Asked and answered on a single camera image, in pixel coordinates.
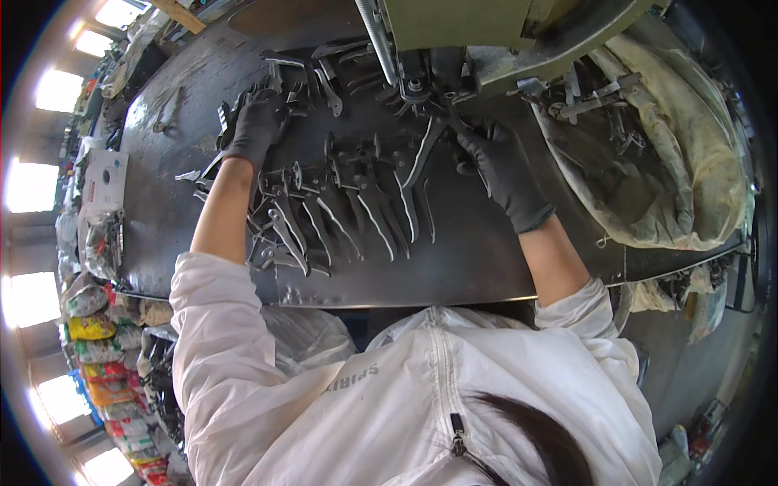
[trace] black work glove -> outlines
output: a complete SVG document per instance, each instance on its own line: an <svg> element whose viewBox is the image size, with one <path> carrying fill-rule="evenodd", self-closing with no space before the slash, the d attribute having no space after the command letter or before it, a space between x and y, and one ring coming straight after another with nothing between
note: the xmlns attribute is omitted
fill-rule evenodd
<svg viewBox="0 0 778 486"><path fill-rule="evenodd" d="M246 103L238 113L233 140L222 152L223 158L241 157L262 167L270 145L281 135L281 126L289 116L285 100L272 89L256 89L248 93Z"/></svg>
<svg viewBox="0 0 778 486"><path fill-rule="evenodd" d="M516 135L496 121L482 122L486 138L474 131L457 135L492 188L492 199L503 207L516 234L537 229L554 214L530 171Z"/></svg>

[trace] pile of bags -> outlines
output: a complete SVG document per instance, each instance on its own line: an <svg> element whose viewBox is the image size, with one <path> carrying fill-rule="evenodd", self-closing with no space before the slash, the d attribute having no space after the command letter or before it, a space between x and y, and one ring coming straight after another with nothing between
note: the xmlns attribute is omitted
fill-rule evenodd
<svg viewBox="0 0 778 486"><path fill-rule="evenodd" d="M62 301L69 316L60 326L63 351L79 370L89 401L119 450L150 486L194 484L180 452L183 417L175 430L177 446L169 428L160 427L158 407L149 403L138 374L144 329L155 329L145 324L169 323L170 305L116 295L110 285L101 287L86 273L72 283ZM149 360L142 362L148 368Z"/></svg>

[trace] dark metal table surface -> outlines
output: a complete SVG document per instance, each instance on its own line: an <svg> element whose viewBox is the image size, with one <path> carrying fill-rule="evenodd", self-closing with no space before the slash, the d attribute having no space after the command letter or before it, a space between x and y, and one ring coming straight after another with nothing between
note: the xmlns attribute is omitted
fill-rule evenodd
<svg viewBox="0 0 778 486"><path fill-rule="evenodd" d="M331 19L321 32L306 30L307 42L330 35ZM268 45L300 47L299 42L254 39L231 30L226 19L209 26L171 58L133 101L124 125L121 151L130 156L124 196L124 262L121 277L134 293L166 298L176 257L191 242L202 203L192 197L191 183L174 176L202 170L216 155L219 133L216 106L232 102L251 82L268 71L259 53ZM174 128L154 133L152 125L165 103L182 89ZM333 119L318 110L300 122L275 154L275 163L321 161L324 134L370 135L393 126L391 112L377 114L367 105L345 98L347 116ZM606 285L617 285L666 273L731 250L733 237L714 252L636 250L597 241L603 229L570 190L548 151L529 106L517 97L478 100L464 107L500 119L519 134L531 167L569 233L590 273ZM418 124L413 117L406 124ZM510 222L486 197L477 177L457 174L449 156L436 146L431 155L429 203L437 238L422 233L411 245L411 258L389 261L375 229L364 235L364 261L336 259L332 277L278 267L252 271L257 293L267 303L284 306L371 307L455 305L534 297L532 279ZM401 214L395 198L395 213Z"/></svg>

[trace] white hooded jacket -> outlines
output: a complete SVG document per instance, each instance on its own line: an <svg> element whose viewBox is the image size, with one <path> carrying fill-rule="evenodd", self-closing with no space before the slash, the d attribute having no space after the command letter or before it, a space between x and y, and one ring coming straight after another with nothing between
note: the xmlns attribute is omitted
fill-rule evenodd
<svg viewBox="0 0 778 486"><path fill-rule="evenodd" d="M538 307L541 330L434 306L382 332L366 352L294 377L275 367L247 267L183 253L170 303L180 334L173 387L201 486L489 484L450 452L451 414L464 422L468 451L509 484L547 484L521 430L471 399L482 392L557 420L596 484L658 481L635 348L616 337L598 280Z"/></svg>

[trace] cardboard box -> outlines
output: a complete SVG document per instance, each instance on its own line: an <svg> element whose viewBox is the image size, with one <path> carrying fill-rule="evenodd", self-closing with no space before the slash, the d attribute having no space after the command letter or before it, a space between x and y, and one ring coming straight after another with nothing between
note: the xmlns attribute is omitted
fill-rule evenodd
<svg viewBox="0 0 778 486"><path fill-rule="evenodd" d="M82 210L94 213L122 209L129 156L121 152L91 149L88 157Z"/></svg>

